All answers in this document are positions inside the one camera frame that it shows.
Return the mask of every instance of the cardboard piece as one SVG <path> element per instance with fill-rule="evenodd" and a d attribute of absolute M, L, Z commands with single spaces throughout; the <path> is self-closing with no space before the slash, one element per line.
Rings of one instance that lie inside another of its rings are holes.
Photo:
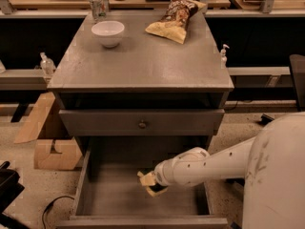
<path fill-rule="evenodd" d="M 36 141 L 34 169 L 73 170 L 82 154 L 75 139 Z"/>
<path fill-rule="evenodd" d="M 54 94 L 40 94 L 14 143 L 67 137 L 67 130 L 58 113 Z"/>

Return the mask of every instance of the concrete floor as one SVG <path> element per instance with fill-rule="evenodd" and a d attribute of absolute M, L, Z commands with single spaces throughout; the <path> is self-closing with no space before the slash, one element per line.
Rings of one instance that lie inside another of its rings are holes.
<path fill-rule="evenodd" d="M 262 114 L 277 118 L 296 112 L 294 103 L 245 103 L 232 102 L 226 105 L 226 113 L 218 134 L 213 138 L 209 153 L 214 154 L 251 138 L 263 128 Z M 0 106 L 0 163 L 8 160 L 10 168 L 18 172 L 20 183 L 25 186 L 21 195 L 7 208 L 5 214 L 18 219 L 31 229 L 44 228 L 42 214 L 46 206 L 55 198 L 75 196 L 80 169 L 74 171 L 45 171 L 33 169 L 35 141 L 13 144 L 23 122 L 10 123 L 12 111 Z M 242 224 L 243 187 L 223 180 L 206 182 L 210 191 L 209 200 L 213 213 L 228 219 L 228 227 L 235 222 Z M 45 216 L 46 228 L 55 228 L 57 221 L 69 219 L 73 201 L 60 198 Z"/>

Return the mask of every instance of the white bowl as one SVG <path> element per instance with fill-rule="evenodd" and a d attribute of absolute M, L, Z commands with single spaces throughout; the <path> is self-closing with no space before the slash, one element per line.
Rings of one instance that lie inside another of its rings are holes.
<path fill-rule="evenodd" d="M 125 26 L 118 21 L 102 21 L 92 26 L 91 31 L 106 48 L 117 46 L 123 38 Z"/>

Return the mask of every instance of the drawer knob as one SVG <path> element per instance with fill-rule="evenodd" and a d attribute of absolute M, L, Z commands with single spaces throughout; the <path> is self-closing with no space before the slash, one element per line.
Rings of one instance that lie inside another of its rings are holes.
<path fill-rule="evenodd" d="M 139 128 L 145 129 L 146 126 L 147 126 L 147 124 L 145 123 L 145 121 L 144 121 L 144 120 L 141 120 L 140 123 L 139 123 Z"/>

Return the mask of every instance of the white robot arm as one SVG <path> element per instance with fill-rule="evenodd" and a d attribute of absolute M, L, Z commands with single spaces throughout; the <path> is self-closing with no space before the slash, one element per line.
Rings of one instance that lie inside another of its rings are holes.
<path fill-rule="evenodd" d="M 194 186 L 206 179 L 245 177 L 254 138 L 210 156 L 202 148 L 193 148 L 154 169 L 155 180 L 162 186 L 174 184 Z"/>
<path fill-rule="evenodd" d="M 243 229 L 305 226 L 305 113 L 287 114 L 252 139 L 209 156 L 194 148 L 159 163 L 143 186 L 245 178 Z"/>

